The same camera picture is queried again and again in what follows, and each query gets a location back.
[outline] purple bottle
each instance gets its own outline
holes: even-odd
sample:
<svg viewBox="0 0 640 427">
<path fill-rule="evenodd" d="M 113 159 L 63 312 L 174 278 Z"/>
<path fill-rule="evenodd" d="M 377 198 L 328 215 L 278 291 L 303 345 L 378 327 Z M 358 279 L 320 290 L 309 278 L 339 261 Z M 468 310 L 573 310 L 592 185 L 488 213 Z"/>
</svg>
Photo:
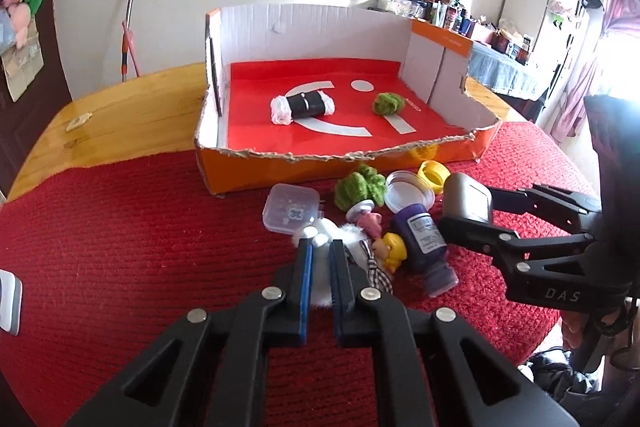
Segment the purple bottle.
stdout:
<svg viewBox="0 0 640 427">
<path fill-rule="evenodd" d="M 423 276 L 430 297 L 437 297 L 458 285 L 456 272 L 447 263 L 447 243 L 423 204 L 411 204 L 391 220 L 391 231 L 406 246 L 407 264 Z"/>
</svg>

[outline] yellow-haired figurine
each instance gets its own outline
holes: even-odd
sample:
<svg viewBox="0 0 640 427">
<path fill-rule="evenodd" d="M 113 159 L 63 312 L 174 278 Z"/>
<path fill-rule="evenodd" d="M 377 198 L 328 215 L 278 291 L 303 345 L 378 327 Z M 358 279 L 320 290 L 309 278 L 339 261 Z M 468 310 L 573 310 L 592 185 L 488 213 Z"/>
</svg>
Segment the yellow-haired figurine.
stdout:
<svg viewBox="0 0 640 427">
<path fill-rule="evenodd" d="M 371 250 L 382 261 L 385 271 L 391 275 L 396 273 L 402 261 L 406 259 L 406 246 L 397 233 L 385 233 L 381 239 L 373 242 Z"/>
</svg>

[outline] small plastic box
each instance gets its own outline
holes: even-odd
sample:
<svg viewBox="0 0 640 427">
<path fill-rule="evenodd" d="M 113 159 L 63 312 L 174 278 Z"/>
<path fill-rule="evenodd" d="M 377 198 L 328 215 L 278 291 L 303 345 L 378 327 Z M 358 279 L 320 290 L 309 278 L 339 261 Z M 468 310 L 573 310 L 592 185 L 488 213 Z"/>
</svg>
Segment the small plastic box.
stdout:
<svg viewBox="0 0 640 427">
<path fill-rule="evenodd" d="M 273 185 L 262 211 L 264 227 L 271 232 L 293 235 L 297 229 L 318 219 L 320 194 L 308 187 Z"/>
</svg>

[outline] blue tablecloth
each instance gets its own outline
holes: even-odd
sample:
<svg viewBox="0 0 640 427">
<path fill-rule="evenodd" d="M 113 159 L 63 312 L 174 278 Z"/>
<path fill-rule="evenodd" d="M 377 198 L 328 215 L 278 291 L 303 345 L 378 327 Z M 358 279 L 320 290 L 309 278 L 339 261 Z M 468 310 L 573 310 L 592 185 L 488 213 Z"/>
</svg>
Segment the blue tablecloth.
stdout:
<svg viewBox="0 0 640 427">
<path fill-rule="evenodd" d="M 537 100 L 551 84 L 551 77 L 541 78 L 534 65 L 523 66 L 507 55 L 474 42 L 468 76 L 498 94 L 524 100 Z"/>
</svg>

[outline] checkered ribbon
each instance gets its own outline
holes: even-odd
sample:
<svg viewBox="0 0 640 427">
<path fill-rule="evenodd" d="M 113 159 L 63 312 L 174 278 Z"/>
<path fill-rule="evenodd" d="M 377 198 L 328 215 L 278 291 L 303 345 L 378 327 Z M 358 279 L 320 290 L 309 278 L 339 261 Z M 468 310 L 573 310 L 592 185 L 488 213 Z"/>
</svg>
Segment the checkered ribbon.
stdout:
<svg viewBox="0 0 640 427">
<path fill-rule="evenodd" d="M 360 246 L 367 252 L 367 276 L 369 277 L 369 284 L 380 291 L 393 294 L 393 286 L 391 286 L 391 279 L 385 273 L 385 271 L 378 266 L 376 256 L 369 248 L 369 242 L 360 240 Z"/>
</svg>

